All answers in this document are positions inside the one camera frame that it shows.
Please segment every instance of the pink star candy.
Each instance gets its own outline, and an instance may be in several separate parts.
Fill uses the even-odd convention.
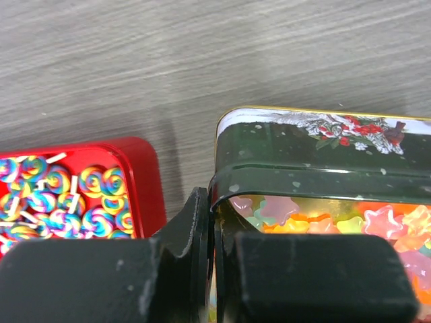
[[[278,224],[284,225],[288,218],[299,212],[299,206],[287,196],[265,196],[267,204],[261,210],[263,217],[273,217]]]
[[[393,208],[390,205],[375,212],[367,210],[364,216],[366,222],[364,232],[366,234],[374,234],[392,240],[399,239],[406,233],[404,225],[394,219]]]
[[[253,201],[248,197],[233,196],[229,199],[229,201],[234,207],[235,211],[243,217],[251,217],[253,215],[253,210],[251,209]]]

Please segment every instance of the tin lid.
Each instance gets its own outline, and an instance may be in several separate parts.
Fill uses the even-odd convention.
[[[226,113],[211,208],[241,194],[431,203],[431,119],[294,108]]]

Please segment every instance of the yellow star candy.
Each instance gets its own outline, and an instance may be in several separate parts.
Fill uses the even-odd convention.
[[[310,224],[307,221],[295,221],[288,219],[284,225],[274,227],[273,234],[304,234]]]
[[[339,221],[337,229],[342,234],[361,234],[365,221],[361,217],[352,217],[350,220]]]

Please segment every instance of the lollipop stick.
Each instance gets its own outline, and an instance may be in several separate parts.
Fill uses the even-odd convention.
[[[20,163],[20,162],[22,162],[22,161],[26,160],[26,159],[27,159],[27,157],[28,157],[28,156],[19,156],[19,157],[16,157],[16,161],[17,161],[18,163]]]
[[[70,194],[76,194],[78,189],[78,176],[73,175],[70,182]]]
[[[79,198],[80,198],[79,194],[73,195],[73,199],[72,199],[72,202],[70,203],[70,208],[68,210],[68,214],[74,214],[75,213],[76,206],[78,205],[78,202],[79,202]]]
[[[21,211],[20,215],[22,215],[26,219],[29,219],[33,223],[39,222],[39,220],[37,220],[37,218],[35,218],[33,215],[29,214],[29,212]]]
[[[46,160],[48,164],[55,163],[63,158],[67,157],[66,153],[59,153],[58,155],[52,156]]]
[[[44,190],[45,189],[46,180],[38,180],[38,187],[36,190]]]
[[[0,222],[0,227],[11,227],[11,226],[14,226],[15,224],[25,225],[26,227],[30,227],[32,229],[36,229],[38,227],[36,224],[31,224],[27,222]]]
[[[12,217],[16,213],[16,209],[18,208],[18,205],[20,204],[20,198],[18,196],[15,196],[12,200],[11,208],[9,209],[9,212],[7,212],[8,217]]]

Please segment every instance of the green tin box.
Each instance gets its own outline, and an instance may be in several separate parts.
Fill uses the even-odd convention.
[[[221,117],[211,211],[263,233],[374,234],[431,314],[431,119],[246,106]]]

